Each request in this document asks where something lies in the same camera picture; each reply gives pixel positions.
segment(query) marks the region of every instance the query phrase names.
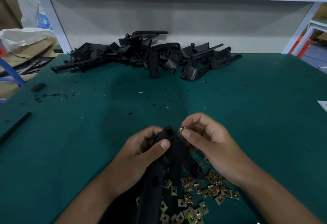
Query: forearm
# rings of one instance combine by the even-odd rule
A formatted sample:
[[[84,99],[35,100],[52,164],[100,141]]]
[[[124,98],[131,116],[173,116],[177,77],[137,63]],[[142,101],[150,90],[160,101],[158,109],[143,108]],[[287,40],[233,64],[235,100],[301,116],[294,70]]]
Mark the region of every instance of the forearm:
[[[257,165],[241,185],[268,223],[322,223]]]
[[[106,177],[101,173],[92,180],[71,202],[55,224],[79,223],[96,224],[115,199],[106,185]]]

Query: fingernail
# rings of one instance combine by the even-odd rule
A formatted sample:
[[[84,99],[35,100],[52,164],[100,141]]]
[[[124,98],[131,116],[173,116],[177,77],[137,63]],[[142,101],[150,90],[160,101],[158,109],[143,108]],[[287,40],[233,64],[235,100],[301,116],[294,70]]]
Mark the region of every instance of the fingernail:
[[[169,146],[170,146],[170,142],[169,142],[169,140],[163,140],[162,142],[161,142],[161,147],[163,148],[163,149],[167,149],[167,148],[169,148]]]
[[[186,138],[190,137],[191,132],[188,129],[183,129],[182,130],[182,135]]]

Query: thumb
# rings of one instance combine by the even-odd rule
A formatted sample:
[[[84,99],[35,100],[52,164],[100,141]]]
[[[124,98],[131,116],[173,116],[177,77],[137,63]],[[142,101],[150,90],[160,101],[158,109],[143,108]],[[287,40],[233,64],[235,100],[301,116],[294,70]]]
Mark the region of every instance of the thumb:
[[[167,139],[163,139],[154,144],[148,151],[144,152],[142,161],[148,166],[156,159],[160,158],[170,148],[170,142]]]
[[[193,146],[200,149],[204,153],[208,153],[211,149],[211,142],[204,139],[201,135],[198,133],[189,130],[187,128],[184,128],[182,130],[182,136]]]

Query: black plastic scrap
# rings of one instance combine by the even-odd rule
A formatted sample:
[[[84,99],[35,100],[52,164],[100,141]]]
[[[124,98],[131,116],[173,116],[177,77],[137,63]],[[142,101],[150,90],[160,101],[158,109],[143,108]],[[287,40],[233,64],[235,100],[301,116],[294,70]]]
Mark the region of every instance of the black plastic scrap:
[[[178,66],[183,66],[181,78],[195,81],[211,69],[218,69],[242,58],[237,54],[231,56],[231,47],[220,51],[219,44],[210,48],[209,43],[190,46],[181,49],[179,43],[166,43],[152,46],[153,39],[166,31],[135,31],[126,34],[110,45],[85,43],[69,54],[70,61],[63,65],[51,67],[55,73],[75,72],[97,68],[111,62],[131,65],[132,67],[149,69],[151,78],[159,77],[159,66],[174,74]]]

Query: green workbench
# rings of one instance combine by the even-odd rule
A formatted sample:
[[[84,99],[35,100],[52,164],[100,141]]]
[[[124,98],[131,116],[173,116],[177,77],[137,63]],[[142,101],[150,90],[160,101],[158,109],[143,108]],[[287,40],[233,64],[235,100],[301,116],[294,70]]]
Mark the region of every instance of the green workbench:
[[[55,74],[50,67],[68,55],[57,57],[0,107],[0,135],[32,113],[0,147],[0,223],[53,222],[128,137],[150,125],[177,129],[196,112],[222,123],[255,163],[327,222],[327,113],[317,103],[327,100],[327,75],[289,54],[243,56],[195,82],[181,80],[181,69],[160,69],[150,79],[144,69],[116,63]],[[40,82],[47,86],[39,103],[29,90]],[[51,93],[61,95],[42,97]],[[205,202],[206,224],[256,221],[243,199]]]

